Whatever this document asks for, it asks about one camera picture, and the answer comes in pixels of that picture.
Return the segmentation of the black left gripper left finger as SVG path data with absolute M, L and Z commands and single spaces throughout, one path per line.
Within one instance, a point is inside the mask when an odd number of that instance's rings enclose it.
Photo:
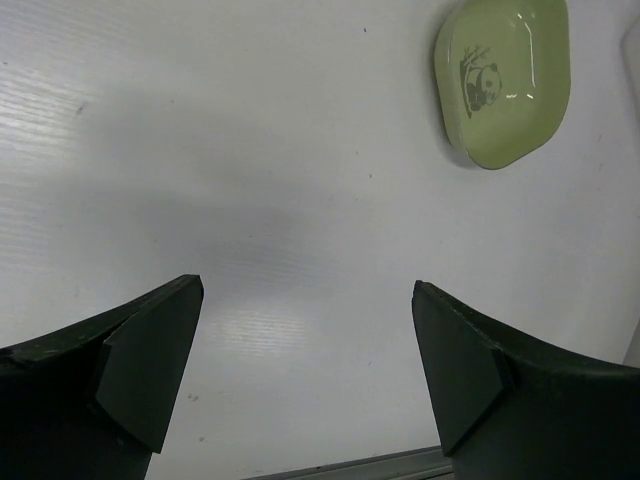
M 1 350 L 4 479 L 142 479 L 161 452 L 203 304 L 182 275 Z

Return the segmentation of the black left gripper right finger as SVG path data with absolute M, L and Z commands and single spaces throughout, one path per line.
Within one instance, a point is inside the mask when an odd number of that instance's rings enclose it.
M 635 479 L 639 372 L 565 350 L 435 285 L 412 316 L 443 454 L 459 479 Z

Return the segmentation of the green panda plate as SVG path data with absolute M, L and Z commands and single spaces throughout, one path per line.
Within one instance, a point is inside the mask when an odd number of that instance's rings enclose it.
M 505 168 L 549 141 L 563 121 L 568 6 L 461 1 L 438 32 L 433 65 L 451 145 L 479 168 Z

